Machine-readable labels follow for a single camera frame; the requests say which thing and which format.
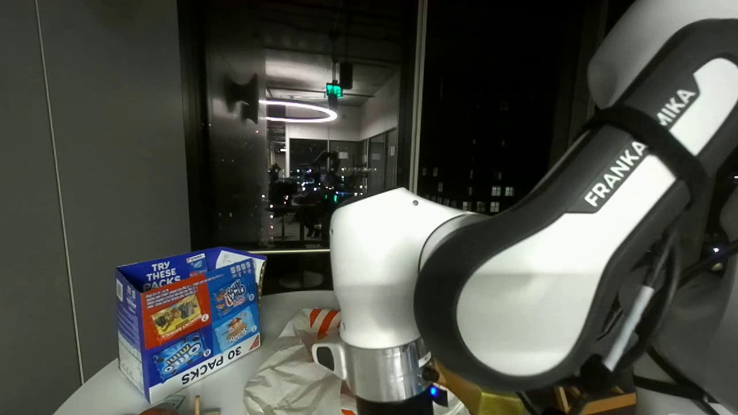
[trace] red label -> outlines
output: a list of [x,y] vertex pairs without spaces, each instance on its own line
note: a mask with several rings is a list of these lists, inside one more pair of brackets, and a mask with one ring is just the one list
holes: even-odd
[[141,294],[143,337],[147,349],[210,325],[210,297],[204,275]]

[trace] white wall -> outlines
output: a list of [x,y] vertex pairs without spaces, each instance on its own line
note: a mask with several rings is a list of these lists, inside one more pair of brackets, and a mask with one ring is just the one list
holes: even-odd
[[[340,106],[338,108],[338,119],[331,123],[287,123],[285,125],[285,138],[290,139],[311,138],[314,140],[340,140],[359,141],[359,129],[361,127],[362,109],[355,106]],[[315,117],[315,111],[287,108],[287,117]]]
[[361,140],[397,127],[400,99],[400,72],[391,77],[361,109]]

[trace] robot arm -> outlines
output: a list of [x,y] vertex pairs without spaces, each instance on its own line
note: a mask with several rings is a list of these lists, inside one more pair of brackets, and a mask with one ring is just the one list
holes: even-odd
[[[734,18],[732,0],[637,1],[590,64],[596,102],[647,114],[714,175],[738,144]],[[629,132],[600,126],[524,200],[491,218],[402,189],[339,208],[331,262],[342,341],[380,355],[428,349],[496,390],[576,376],[596,353],[624,276],[690,202],[669,167]],[[349,372],[365,359],[346,355]],[[427,384],[401,385],[415,382],[421,363],[392,380],[372,372],[372,382],[409,393],[352,389],[374,402],[420,394]]]

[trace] snack box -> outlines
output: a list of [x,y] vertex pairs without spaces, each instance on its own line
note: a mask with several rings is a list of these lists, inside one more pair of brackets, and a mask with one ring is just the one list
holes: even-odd
[[149,402],[259,347],[265,264],[219,247],[116,268],[119,367]]

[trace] white plastic bag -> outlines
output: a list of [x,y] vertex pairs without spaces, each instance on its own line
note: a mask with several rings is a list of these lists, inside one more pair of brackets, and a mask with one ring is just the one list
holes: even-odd
[[[316,340],[338,330],[341,313],[302,309],[287,323],[264,362],[244,387],[248,415],[355,415],[356,399],[333,372],[312,360]],[[435,415],[468,415],[449,392],[449,407],[433,406]]]

